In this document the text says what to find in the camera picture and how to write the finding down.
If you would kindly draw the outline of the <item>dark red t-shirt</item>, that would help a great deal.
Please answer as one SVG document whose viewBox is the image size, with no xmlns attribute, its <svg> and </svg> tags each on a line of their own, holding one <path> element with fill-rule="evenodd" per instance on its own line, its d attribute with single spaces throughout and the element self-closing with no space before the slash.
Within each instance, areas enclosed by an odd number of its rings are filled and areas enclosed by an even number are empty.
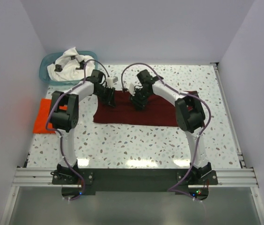
<svg viewBox="0 0 264 225">
<path fill-rule="evenodd" d="M 93 116 L 99 124 L 129 124 L 142 126 L 177 127 L 175 107 L 157 95 L 151 95 L 144 110 L 137 111 L 130 101 L 130 93 L 115 91 L 115 107 L 100 100 Z"/>
</svg>

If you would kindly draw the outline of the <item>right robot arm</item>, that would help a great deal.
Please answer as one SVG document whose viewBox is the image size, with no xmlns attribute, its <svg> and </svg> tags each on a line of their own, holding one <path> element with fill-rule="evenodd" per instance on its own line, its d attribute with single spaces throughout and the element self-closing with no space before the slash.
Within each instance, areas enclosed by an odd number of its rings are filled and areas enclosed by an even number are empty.
<svg viewBox="0 0 264 225">
<path fill-rule="evenodd" d="M 205 105 L 208 112 L 209 106 L 199 98 L 196 91 L 178 92 L 159 76 L 151 76 L 148 70 L 142 70 L 137 74 L 141 84 L 140 89 L 129 87 L 130 100 L 136 110 L 144 110 L 151 95 L 162 97 L 171 103 L 176 110 L 176 121 L 179 128 L 185 132 L 191 153 L 190 167 L 186 174 L 171 187 L 174 189 L 186 180 L 200 179 L 212 171 L 211 163 L 206 155 L 205 144 L 202 134 L 210 124 L 211 119 L 205 123 L 205 112 L 202 105 Z"/>
</svg>

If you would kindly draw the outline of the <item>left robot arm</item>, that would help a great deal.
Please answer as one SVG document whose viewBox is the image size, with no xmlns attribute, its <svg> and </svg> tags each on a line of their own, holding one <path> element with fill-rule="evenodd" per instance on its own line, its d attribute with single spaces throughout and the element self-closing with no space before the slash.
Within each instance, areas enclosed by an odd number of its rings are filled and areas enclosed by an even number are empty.
<svg viewBox="0 0 264 225">
<path fill-rule="evenodd" d="M 79 103 L 84 98 L 96 95 L 103 104 L 115 107 L 114 83 L 116 77 L 110 77 L 102 71 L 93 70 L 91 76 L 84 77 L 66 91 L 55 91 L 45 128 L 54 131 L 59 138 L 60 161 L 52 173 L 53 184 L 77 184 L 84 187 L 87 182 L 79 171 L 78 159 L 74 149 L 74 129 L 79 121 Z"/>
</svg>

